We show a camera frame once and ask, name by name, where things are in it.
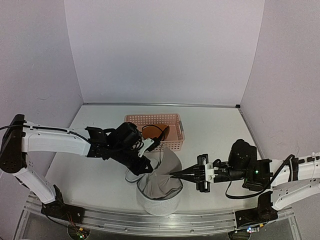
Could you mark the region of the grey bra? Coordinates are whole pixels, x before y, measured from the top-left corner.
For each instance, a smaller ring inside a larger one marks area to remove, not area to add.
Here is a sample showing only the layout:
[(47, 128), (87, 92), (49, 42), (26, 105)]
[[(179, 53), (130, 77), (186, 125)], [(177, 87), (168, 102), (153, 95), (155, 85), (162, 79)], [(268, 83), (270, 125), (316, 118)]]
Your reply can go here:
[(170, 173), (181, 170), (182, 163), (178, 156), (167, 146), (163, 146), (157, 169), (139, 182), (139, 188), (152, 200), (173, 198), (183, 189), (183, 183), (180, 179), (172, 178)]

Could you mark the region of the orange black bra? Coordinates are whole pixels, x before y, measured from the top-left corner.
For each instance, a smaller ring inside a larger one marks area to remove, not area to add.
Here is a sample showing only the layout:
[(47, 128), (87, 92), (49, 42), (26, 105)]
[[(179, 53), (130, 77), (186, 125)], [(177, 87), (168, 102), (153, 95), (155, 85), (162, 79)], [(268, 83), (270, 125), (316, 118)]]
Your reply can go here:
[(142, 127), (142, 136), (147, 139), (166, 140), (170, 132), (170, 126), (166, 124), (148, 124)]

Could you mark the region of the pink plastic basket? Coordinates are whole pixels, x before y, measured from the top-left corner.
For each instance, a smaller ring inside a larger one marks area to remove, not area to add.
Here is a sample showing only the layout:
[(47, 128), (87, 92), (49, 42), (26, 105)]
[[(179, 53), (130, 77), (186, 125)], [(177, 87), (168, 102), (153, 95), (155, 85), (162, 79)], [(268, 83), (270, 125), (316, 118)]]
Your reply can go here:
[(150, 152), (159, 152), (161, 147), (168, 147), (173, 152), (182, 149), (185, 135), (178, 113), (128, 114), (124, 121), (136, 125), (144, 139), (154, 141)]

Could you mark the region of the white mesh laundry bag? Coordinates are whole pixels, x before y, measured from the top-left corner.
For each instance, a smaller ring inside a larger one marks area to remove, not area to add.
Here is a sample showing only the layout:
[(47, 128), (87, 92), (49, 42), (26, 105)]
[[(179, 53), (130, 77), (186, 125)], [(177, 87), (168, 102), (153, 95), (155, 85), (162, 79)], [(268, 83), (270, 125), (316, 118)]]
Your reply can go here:
[(151, 173), (139, 176), (127, 170), (125, 180), (136, 186), (136, 199), (143, 209), (154, 216), (173, 214), (180, 202), (180, 192), (183, 183), (178, 178), (172, 178), (171, 173), (182, 170), (179, 157), (168, 148), (160, 153), (159, 160), (151, 160), (155, 169)]

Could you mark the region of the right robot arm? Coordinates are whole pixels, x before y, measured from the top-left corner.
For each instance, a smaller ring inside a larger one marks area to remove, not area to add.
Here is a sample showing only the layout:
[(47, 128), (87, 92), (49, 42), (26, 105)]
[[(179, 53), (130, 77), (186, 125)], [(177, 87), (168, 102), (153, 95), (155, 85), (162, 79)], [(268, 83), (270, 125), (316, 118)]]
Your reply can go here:
[(216, 159), (209, 162), (209, 156), (202, 154), (197, 163), (186, 169), (170, 173), (171, 178), (196, 184), (197, 191), (210, 192), (210, 185), (242, 181), (247, 195), (225, 196), (230, 200), (244, 200), (257, 197), (258, 206), (252, 209), (252, 218), (262, 222), (272, 210), (279, 211), (295, 202), (319, 194), (320, 154), (304, 157), (289, 155), (284, 160), (258, 159), (257, 147), (243, 139), (232, 145), (227, 161)]

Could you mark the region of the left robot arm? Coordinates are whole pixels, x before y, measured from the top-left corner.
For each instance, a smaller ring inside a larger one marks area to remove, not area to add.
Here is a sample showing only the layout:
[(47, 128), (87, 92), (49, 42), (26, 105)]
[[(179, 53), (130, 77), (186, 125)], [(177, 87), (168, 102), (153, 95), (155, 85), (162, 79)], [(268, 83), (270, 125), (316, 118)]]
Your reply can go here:
[(111, 159), (136, 176), (154, 170), (144, 155), (154, 141), (144, 139), (132, 123), (106, 129), (93, 126), (59, 128), (35, 124), (27, 121), (23, 114), (17, 114), (0, 130), (3, 133), (0, 138), (0, 169), (32, 191), (57, 219), (67, 214), (67, 207), (63, 204), (59, 188), (45, 178), (47, 171), (34, 166), (41, 157), (45, 157), (47, 165), (57, 153), (103, 161)]

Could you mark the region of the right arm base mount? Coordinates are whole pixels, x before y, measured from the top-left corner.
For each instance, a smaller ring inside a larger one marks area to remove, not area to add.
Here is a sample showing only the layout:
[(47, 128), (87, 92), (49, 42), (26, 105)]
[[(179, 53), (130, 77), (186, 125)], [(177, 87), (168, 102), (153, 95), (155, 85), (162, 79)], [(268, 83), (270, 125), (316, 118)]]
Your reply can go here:
[(236, 228), (256, 226), (278, 219), (278, 211), (273, 209), (271, 191), (258, 197), (257, 206), (235, 212)]

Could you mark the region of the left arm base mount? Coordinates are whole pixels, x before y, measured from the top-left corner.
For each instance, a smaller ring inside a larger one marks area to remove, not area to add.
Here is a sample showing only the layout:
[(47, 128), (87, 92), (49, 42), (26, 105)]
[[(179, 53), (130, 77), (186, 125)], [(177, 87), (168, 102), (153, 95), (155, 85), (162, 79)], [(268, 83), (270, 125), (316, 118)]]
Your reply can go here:
[(41, 213), (50, 218), (81, 224), (84, 219), (85, 209), (80, 206), (64, 203), (60, 189), (55, 184), (53, 187), (55, 190), (54, 201), (42, 204)]

